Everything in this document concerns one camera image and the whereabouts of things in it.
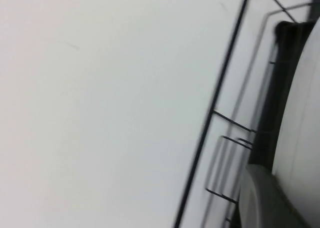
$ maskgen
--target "gray plastic object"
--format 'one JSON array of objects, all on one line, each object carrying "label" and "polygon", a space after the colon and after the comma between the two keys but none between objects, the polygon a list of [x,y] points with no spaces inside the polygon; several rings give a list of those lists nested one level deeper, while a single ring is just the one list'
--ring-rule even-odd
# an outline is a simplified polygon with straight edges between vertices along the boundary
[{"label": "gray plastic object", "polygon": [[260,165],[250,164],[244,171],[239,211],[243,228],[310,228]]}]

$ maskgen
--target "black metal bar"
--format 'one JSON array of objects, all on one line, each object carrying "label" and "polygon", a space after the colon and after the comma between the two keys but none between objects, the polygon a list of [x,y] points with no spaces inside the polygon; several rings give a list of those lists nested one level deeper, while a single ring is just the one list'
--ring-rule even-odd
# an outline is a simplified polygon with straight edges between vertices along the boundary
[{"label": "black metal bar", "polygon": [[212,191],[212,190],[210,190],[210,189],[208,189],[208,188],[206,188],[205,190],[208,191],[209,193],[214,194],[214,195],[216,195],[216,196],[219,196],[219,197],[221,197],[222,199],[225,199],[225,200],[227,200],[227,201],[229,201],[229,202],[231,202],[231,203],[233,203],[233,204],[238,204],[238,201],[236,201],[236,200],[234,200],[234,199],[231,199],[230,197],[225,196],[224,194],[218,194],[218,193],[216,193],[216,192],[214,192],[214,191]]},{"label": "black metal bar", "polygon": [[239,141],[236,141],[236,140],[231,139],[231,138],[226,137],[226,136],[222,136],[222,137],[223,137],[224,139],[227,139],[227,140],[235,143],[235,144],[241,145],[242,147],[244,147],[244,148],[246,148],[246,149],[248,149],[248,150],[252,150],[249,146],[247,146],[247,145],[245,145],[245,144],[241,144]]},{"label": "black metal bar", "polygon": [[236,226],[236,227],[241,228],[241,225],[239,225],[239,224],[237,224],[237,223],[232,222],[232,220],[231,220],[231,219],[225,218],[225,220],[226,220],[227,222],[229,222],[232,226]]},{"label": "black metal bar", "polygon": [[216,114],[217,116],[221,117],[222,119],[225,119],[225,120],[228,121],[229,123],[238,126],[238,127],[241,128],[241,129],[244,129],[244,130],[246,130],[246,131],[248,131],[248,132],[256,132],[255,130],[251,130],[251,129],[249,129],[249,128],[246,128],[245,126],[243,126],[243,125],[241,125],[241,124],[233,121],[232,119],[229,119],[228,117],[224,116],[223,114],[219,113],[219,112],[216,111],[216,110],[214,110],[212,113],[213,113],[213,114]]},{"label": "black metal bar", "polygon": [[247,143],[247,144],[249,144],[249,145],[253,145],[252,142],[249,142],[249,141],[247,141],[247,140],[245,140],[245,139],[242,139],[242,138],[238,138],[237,140],[242,141],[242,142],[244,142],[244,143]]},{"label": "black metal bar", "polygon": [[277,61],[277,62],[269,62],[270,64],[278,64],[278,63],[290,63],[291,61],[290,60],[283,60],[283,61]]},{"label": "black metal bar", "polygon": [[292,17],[292,15],[287,11],[287,9],[284,8],[284,6],[278,1],[278,0],[274,0],[276,4],[278,4],[278,6],[282,9],[282,11],[285,12],[285,14],[287,14],[287,16],[294,22],[297,23],[296,20]]}]

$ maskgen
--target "white wall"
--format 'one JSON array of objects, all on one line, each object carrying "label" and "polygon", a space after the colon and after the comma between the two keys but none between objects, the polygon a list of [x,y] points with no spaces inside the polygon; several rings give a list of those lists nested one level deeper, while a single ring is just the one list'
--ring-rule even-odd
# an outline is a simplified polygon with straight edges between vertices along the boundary
[{"label": "white wall", "polygon": [[[0,0],[0,224],[170,227],[240,1]],[[276,8],[255,2],[225,115]],[[225,129],[216,122],[207,147]],[[200,226],[211,153],[184,227]]]}]

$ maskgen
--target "white surface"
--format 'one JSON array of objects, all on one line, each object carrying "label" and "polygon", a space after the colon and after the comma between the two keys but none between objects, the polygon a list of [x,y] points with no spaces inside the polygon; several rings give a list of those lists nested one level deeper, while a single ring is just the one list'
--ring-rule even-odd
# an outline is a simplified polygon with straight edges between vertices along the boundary
[{"label": "white surface", "polygon": [[320,22],[297,66],[281,124],[273,173],[294,207],[320,226]]},{"label": "white surface", "polygon": [[[0,0],[0,224],[170,227],[240,2]],[[219,101],[227,116],[263,14],[277,9],[251,7]],[[264,41],[263,67],[271,32]],[[211,128],[183,228],[200,226],[205,172],[225,130],[219,120]]]}]

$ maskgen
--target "black wire rack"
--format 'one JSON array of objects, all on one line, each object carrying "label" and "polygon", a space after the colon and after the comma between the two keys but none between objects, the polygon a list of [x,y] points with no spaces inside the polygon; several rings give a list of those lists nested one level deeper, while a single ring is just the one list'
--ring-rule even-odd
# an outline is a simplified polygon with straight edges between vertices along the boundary
[{"label": "black wire rack", "polygon": [[[239,203],[238,196],[239,196],[239,190],[240,190],[239,177],[241,176],[244,166],[247,163],[258,163],[258,164],[264,165],[269,169],[272,168],[274,152],[275,152],[275,148],[278,140],[279,129],[282,121],[283,112],[286,106],[287,97],[291,87],[291,82],[300,58],[300,54],[306,42],[306,39],[308,38],[308,35],[310,34],[315,23],[314,20],[308,20],[307,22],[311,23],[311,27],[307,27],[307,30],[306,30],[306,26],[305,26],[306,22],[299,23],[290,14],[289,11],[303,8],[303,7],[308,7],[308,6],[312,7],[314,5],[319,5],[320,2],[308,2],[308,3],[297,4],[290,7],[284,7],[278,0],[273,0],[279,6],[279,10],[269,12],[265,14],[263,18],[262,24],[260,26],[260,31],[258,33],[256,42],[254,45],[253,53],[249,62],[247,74],[244,78],[242,87],[239,91],[239,95],[236,100],[233,113],[231,117],[228,118],[216,110],[216,104],[221,92],[222,85],[224,83],[224,79],[226,77],[230,59],[235,47],[238,34],[239,34],[239,30],[242,25],[244,15],[246,13],[248,1],[249,0],[243,0],[241,8],[238,13],[238,17],[229,41],[227,52],[220,69],[220,74],[216,83],[211,104],[208,109],[205,122],[201,131],[201,135],[199,137],[195,154],[191,163],[189,174],[186,180],[186,184],[183,190],[183,194],[178,207],[176,218],[173,224],[174,228],[180,228],[181,226],[184,211],[185,211],[188,197],[190,194],[190,190],[191,190],[194,177],[196,174],[196,170],[200,161],[201,153],[205,144],[205,140],[208,134],[210,124],[214,116],[217,116],[225,120],[226,122],[229,123],[229,125],[228,125],[226,135],[220,136],[219,139],[217,140],[214,153],[209,163],[204,188],[207,192],[211,194],[211,196],[207,203],[207,207],[201,223],[201,228],[204,228],[206,225],[207,218],[210,214],[210,207],[212,205],[212,202],[215,196],[229,202],[229,205],[227,207],[227,213],[225,215],[224,225],[228,223],[230,227],[241,227],[239,218],[237,218],[236,215],[234,215],[233,217],[228,217],[228,215],[230,215],[232,210],[234,209],[237,210],[238,208],[237,205]],[[250,78],[250,73],[252,72],[258,50],[262,42],[262,37],[266,29],[267,22],[271,16],[276,15],[278,13],[286,14],[286,16],[291,20],[291,22],[290,23],[284,22],[277,25],[277,28],[275,29],[276,39],[275,39],[275,44],[273,46],[273,47],[278,46],[279,48],[277,51],[277,58],[276,60],[271,60],[271,57],[270,57],[267,65],[273,66],[273,67],[281,66],[282,70],[279,71],[280,73],[277,73],[276,71],[274,71],[269,83],[267,83],[266,79],[263,80],[260,88],[260,93],[262,93],[262,89],[265,89],[266,87],[267,87],[267,93],[265,97],[260,95],[256,103],[254,116],[257,116],[257,117],[259,116],[258,125],[254,127],[255,126],[254,122],[251,122],[250,128],[245,127],[235,122],[235,118],[238,113],[239,107],[241,105],[241,101],[244,97],[247,83]],[[291,40],[290,41],[289,38],[286,36],[292,35],[293,32],[294,32],[294,37],[290,37],[290,40]],[[275,92],[276,91],[278,92],[279,88],[281,89],[281,92],[280,92],[281,95],[275,95]],[[259,108],[261,109],[261,107],[259,107],[261,103],[263,103],[263,107],[262,107],[262,110],[260,111],[260,115],[258,115]],[[272,117],[276,117],[275,119],[272,119],[272,123],[270,123],[270,115],[272,115]],[[231,138],[230,136],[231,136],[233,127],[237,127],[239,129],[246,131],[248,133],[248,139]],[[231,153],[226,157],[226,149],[227,149],[228,143],[230,142],[233,143],[233,146],[231,147]],[[232,163],[233,161],[232,153],[234,152],[235,149],[239,147],[245,149],[250,154],[249,154],[249,158],[247,159],[245,158],[245,156],[241,158],[242,160],[244,160],[244,162],[238,169],[238,175],[236,176],[237,178],[235,181],[235,186],[232,189],[231,196],[227,196],[227,195],[224,195],[223,192],[219,192],[216,190],[217,182],[218,182],[218,179],[221,178],[222,175],[224,175],[224,177],[222,177],[222,187],[226,184],[226,179],[227,179],[226,176],[229,173],[228,169],[230,169],[230,165],[227,165],[226,167],[227,170],[224,170],[223,174],[222,174],[222,166],[224,163],[226,164]],[[214,178],[214,181],[210,184],[210,177],[212,176],[213,167],[216,163],[217,163],[216,176]]]}]

